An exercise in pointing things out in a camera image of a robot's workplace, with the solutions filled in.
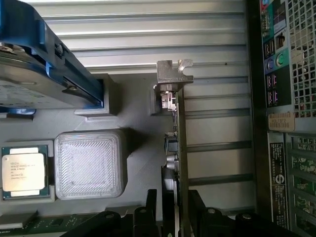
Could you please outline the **grey printed parts rack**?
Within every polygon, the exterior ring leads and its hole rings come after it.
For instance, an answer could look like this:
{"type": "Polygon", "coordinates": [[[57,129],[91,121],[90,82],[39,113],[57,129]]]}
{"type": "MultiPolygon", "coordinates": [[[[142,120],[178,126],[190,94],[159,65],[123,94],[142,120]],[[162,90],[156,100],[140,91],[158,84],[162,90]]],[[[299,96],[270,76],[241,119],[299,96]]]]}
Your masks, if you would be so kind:
{"type": "MultiPolygon", "coordinates": [[[[40,109],[32,117],[0,113],[0,230],[21,229],[36,217],[113,211],[124,217],[157,190],[162,227],[161,167],[170,115],[151,115],[157,82],[103,75],[102,109],[40,109]],[[48,146],[50,196],[2,198],[3,147],[48,146]]],[[[66,237],[66,232],[10,237],[66,237]]]]}

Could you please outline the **green RAM stick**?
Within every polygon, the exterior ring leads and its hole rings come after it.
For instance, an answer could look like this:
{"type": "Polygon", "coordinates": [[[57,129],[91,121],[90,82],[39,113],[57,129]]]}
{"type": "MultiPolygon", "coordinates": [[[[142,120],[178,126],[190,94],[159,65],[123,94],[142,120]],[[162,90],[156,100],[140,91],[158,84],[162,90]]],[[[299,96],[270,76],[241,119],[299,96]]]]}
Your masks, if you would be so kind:
{"type": "Polygon", "coordinates": [[[0,230],[0,237],[67,232],[95,215],[96,213],[36,217],[21,229],[0,230]]]}

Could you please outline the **beige service tag label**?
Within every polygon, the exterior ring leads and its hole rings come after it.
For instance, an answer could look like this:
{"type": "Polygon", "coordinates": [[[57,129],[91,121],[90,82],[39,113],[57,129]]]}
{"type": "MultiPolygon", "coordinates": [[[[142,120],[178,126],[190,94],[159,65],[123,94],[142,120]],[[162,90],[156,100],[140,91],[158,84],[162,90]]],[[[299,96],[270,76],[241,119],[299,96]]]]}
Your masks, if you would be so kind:
{"type": "Polygon", "coordinates": [[[268,115],[268,128],[271,131],[294,131],[295,116],[292,112],[268,115]]]}

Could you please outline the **computer case rear panel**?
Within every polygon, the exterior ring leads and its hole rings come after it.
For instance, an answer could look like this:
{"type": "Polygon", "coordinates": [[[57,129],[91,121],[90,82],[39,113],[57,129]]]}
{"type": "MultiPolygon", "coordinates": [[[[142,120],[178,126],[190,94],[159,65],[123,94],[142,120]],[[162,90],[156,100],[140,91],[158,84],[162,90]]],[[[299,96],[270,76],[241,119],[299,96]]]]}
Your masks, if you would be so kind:
{"type": "Polygon", "coordinates": [[[316,0],[246,0],[256,211],[316,237],[316,0]],[[294,131],[268,115],[292,112],[294,131]]]}

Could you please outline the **CPU with silver lid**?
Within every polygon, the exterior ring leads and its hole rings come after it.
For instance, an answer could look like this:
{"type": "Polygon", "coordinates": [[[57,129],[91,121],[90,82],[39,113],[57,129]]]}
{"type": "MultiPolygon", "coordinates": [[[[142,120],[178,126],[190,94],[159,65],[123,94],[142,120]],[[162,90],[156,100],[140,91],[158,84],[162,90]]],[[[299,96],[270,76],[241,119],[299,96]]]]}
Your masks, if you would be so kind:
{"type": "Polygon", "coordinates": [[[3,147],[1,154],[4,200],[50,196],[48,146],[3,147]]]}

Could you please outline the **hard disk in blue carrier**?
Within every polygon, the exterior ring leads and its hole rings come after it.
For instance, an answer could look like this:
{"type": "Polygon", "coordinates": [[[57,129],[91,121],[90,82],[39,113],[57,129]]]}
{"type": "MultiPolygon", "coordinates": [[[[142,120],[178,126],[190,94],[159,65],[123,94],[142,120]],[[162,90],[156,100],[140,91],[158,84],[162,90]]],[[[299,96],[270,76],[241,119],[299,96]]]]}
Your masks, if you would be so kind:
{"type": "Polygon", "coordinates": [[[102,109],[104,86],[20,0],[0,0],[0,113],[102,109]]]}

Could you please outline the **graphics card with metal bracket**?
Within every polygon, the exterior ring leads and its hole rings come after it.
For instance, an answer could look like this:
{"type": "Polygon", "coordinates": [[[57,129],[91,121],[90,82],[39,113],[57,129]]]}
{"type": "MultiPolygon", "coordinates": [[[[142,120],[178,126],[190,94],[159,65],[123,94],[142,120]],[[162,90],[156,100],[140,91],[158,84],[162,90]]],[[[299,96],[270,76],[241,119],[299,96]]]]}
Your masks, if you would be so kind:
{"type": "Polygon", "coordinates": [[[151,115],[170,115],[172,130],[164,135],[166,162],[161,167],[162,237],[191,237],[189,179],[185,118],[185,85],[193,76],[184,74],[190,59],[157,61],[157,83],[151,91],[151,115]]]}

